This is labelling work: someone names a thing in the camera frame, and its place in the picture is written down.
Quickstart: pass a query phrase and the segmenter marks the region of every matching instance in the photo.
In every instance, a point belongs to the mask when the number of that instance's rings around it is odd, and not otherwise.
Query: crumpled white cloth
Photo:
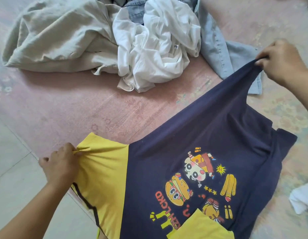
[[[199,21],[191,8],[178,0],[148,0],[144,26],[133,23],[121,8],[112,25],[118,47],[118,88],[145,92],[154,83],[179,77],[190,56],[201,47]]]
[[[294,189],[289,196],[289,201],[297,215],[308,209],[308,183]]]

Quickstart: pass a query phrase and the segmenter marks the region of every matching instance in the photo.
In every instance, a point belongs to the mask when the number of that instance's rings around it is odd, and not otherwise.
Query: t-shirt
[[[254,63],[137,142],[78,145],[73,189],[108,239],[250,236],[296,141],[246,104]]]

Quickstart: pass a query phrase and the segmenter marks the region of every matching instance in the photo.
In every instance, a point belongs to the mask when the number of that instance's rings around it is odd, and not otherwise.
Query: beige cloth
[[[108,0],[37,0],[17,19],[3,64],[38,72],[97,68],[117,73],[112,22],[120,7]]]

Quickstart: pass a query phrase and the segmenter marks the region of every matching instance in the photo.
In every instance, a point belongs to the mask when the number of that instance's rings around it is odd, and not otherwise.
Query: gray jeans
[[[143,24],[144,5],[147,0],[114,0],[116,3],[128,8],[132,22]],[[212,69],[226,79],[239,68],[255,59],[256,48],[233,41],[226,41],[212,15],[201,4],[201,0],[179,0],[187,3],[198,17],[201,25],[201,54]],[[248,94],[262,93],[260,73],[252,83]]]

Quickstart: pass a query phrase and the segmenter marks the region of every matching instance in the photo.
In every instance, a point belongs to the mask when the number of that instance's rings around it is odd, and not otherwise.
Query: person's left hand
[[[75,150],[72,144],[66,143],[58,151],[52,152],[49,158],[39,159],[48,185],[66,191],[71,187],[79,171],[78,155],[73,155]]]

